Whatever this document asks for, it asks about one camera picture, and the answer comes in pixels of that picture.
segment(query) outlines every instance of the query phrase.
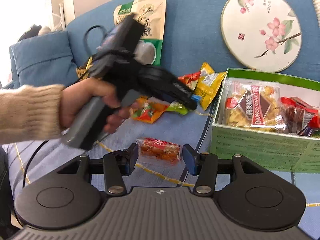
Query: green leaf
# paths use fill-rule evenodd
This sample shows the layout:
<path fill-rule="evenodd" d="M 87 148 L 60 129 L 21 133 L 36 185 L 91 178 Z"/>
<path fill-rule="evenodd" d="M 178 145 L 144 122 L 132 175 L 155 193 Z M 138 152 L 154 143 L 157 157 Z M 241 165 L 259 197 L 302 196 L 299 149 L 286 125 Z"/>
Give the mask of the green leaf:
<path fill-rule="evenodd" d="M 295 15 L 294 11 L 292 11 L 292 10 L 288 13 L 288 16 L 296 17 L 296 15 Z"/>
<path fill-rule="evenodd" d="M 282 35 L 282 40 L 288 36 L 288 34 L 290 33 L 291 29 L 292 29 L 292 23 L 294 20 L 284 20 L 281 23 L 285 25 L 285 35 Z"/>
<path fill-rule="evenodd" d="M 241 7 L 245 7 L 245 2 L 244 2 L 244 0 L 238 0 L 238 4 L 239 4 Z"/>
<path fill-rule="evenodd" d="M 291 38 L 290 39 L 294 44 L 296 44 L 297 46 L 299 46 L 299 41 L 296 38 Z"/>
<path fill-rule="evenodd" d="M 287 54 L 290 50 L 292 50 L 292 42 L 291 39 L 287 39 L 284 44 L 284 54 Z"/>

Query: green label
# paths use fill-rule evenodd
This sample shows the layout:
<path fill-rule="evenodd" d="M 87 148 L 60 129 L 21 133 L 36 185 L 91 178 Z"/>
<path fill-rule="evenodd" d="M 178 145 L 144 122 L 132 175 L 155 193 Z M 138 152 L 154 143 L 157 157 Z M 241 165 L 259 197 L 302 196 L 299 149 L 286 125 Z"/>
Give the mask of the green label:
<path fill-rule="evenodd" d="M 153 62 L 153 65 L 160 66 L 160 60 L 161 60 L 161 51 L 162 51 L 162 40 L 156 40 L 156 39 L 140 39 L 144 41 L 145 43 L 150 42 L 153 44 L 153 46 L 156 49 L 156 58 Z"/>
<path fill-rule="evenodd" d="M 221 159 L 242 154 L 269 170 L 320 172 L 319 140 L 213 126 L 210 152 Z"/>
<path fill-rule="evenodd" d="M 133 4 L 133 1 L 123 4 L 118 12 L 118 15 L 130 13 L 132 4 Z"/>

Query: brown branch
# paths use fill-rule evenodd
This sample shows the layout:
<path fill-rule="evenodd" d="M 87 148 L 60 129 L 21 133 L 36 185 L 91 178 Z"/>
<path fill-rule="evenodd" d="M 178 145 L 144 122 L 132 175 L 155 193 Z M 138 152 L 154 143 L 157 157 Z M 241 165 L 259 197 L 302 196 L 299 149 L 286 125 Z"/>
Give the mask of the brown branch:
<path fill-rule="evenodd" d="M 290 37 L 288 37 L 288 38 L 285 38 L 284 40 L 278 41 L 277 43 L 285 42 L 285 41 L 287 41 L 288 39 L 292 39 L 292 38 L 298 37 L 298 36 L 300 36 L 300 35 L 301 35 L 301 33 L 297 33 L 297 34 L 292 35 L 292 36 L 290 36 Z M 268 51 L 269 51 L 269 50 L 267 49 L 264 53 L 262 53 L 260 56 L 256 56 L 255 58 L 262 57 L 262 56 L 266 55 L 266 53 L 267 53 Z"/>

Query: black pants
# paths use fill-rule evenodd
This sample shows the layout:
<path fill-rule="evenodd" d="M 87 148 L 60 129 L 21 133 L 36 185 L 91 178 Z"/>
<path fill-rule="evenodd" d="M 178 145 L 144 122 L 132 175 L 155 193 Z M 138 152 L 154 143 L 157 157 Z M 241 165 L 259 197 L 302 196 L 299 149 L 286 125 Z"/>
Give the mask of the black pants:
<path fill-rule="evenodd" d="M 0 236 L 3 239 L 17 231 L 17 228 L 11 225 L 11 210 L 13 198 L 9 182 L 8 155 L 0 147 Z"/>

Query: snack package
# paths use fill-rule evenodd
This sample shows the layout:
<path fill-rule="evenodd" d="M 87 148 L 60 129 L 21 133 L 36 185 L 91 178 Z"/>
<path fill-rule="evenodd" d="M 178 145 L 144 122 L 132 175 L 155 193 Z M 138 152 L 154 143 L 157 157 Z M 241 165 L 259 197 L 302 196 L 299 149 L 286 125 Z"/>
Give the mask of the snack package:
<path fill-rule="evenodd" d="M 260 131 L 287 132 L 281 115 L 279 84 L 231 81 L 223 123 Z"/>
<path fill-rule="evenodd" d="M 181 146 L 153 138 L 137 139 L 139 147 L 139 162 L 159 166 L 172 166 L 180 161 Z"/>
<path fill-rule="evenodd" d="M 290 133 L 310 136 L 311 130 L 319 129 L 320 110 L 297 97 L 281 97 L 282 108 Z"/>
<path fill-rule="evenodd" d="M 115 25 L 122 22 L 129 14 L 135 13 L 134 19 L 145 27 L 135 54 L 142 64 L 160 65 L 164 34 L 166 0 L 134 0 L 118 5 L 113 12 Z"/>
<path fill-rule="evenodd" d="M 160 103 L 149 102 L 148 99 L 144 97 L 139 98 L 137 101 L 141 108 L 132 109 L 131 118 L 147 123 L 154 123 L 168 107 Z"/>
<path fill-rule="evenodd" d="M 200 77 L 200 71 L 196 72 L 196 73 L 192 73 L 192 74 L 188 74 L 188 75 L 184 75 L 182 77 L 178 77 L 178 79 L 184 83 L 185 85 L 187 85 L 191 90 L 195 90 L 196 85 L 198 83 Z M 192 95 L 192 98 L 196 101 L 199 101 L 200 99 L 197 98 L 197 96 Z M 170 106 L 167 108 L 168 112 L 177 112 L 179 114 L 187 114 L 189 112 L 189 110 L 181 103 L 174 101 L 170 104 Z"/>
<path fill-rule="evenodd" d="M 221 86 L 226 72 L 215 73 L 210 65 L 204 62 L 200 69 L 200 76 L 194 93 L 201 96 L 200 105 L 206 110 Z"/>

